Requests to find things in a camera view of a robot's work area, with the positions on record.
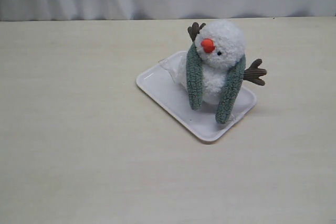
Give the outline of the green knitted scarf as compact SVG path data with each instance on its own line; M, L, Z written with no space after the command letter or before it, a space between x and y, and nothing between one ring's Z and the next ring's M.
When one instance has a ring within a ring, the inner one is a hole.
M199 110L210 100L217 106L215 120L219 124L229 121L234 103L241 89L246 65L245 55L238 56L233 65L221 71L205 63L192 44L186 54L186 90L192 110Z

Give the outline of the white plush snowman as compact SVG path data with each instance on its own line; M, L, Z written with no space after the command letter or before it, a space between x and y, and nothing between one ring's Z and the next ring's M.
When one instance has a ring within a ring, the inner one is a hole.
M187 32L192 40L191 49L201 58L203 101L217 104L229 69L245 54L244 33L227 20L194 22Z

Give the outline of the white rectangular plastic tray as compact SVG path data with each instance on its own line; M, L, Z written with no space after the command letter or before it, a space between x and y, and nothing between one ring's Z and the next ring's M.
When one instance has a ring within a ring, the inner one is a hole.
M170 73L178 67L180 58L185 55L186 51L178 51L160 60L159 63L139 74L136 84L201 142L214 143L256 105L257 96L246 87L241 87L232 115L226 124L216 123L216 107L213 105L204 103L199 111L193 111L186 91L174 82Z

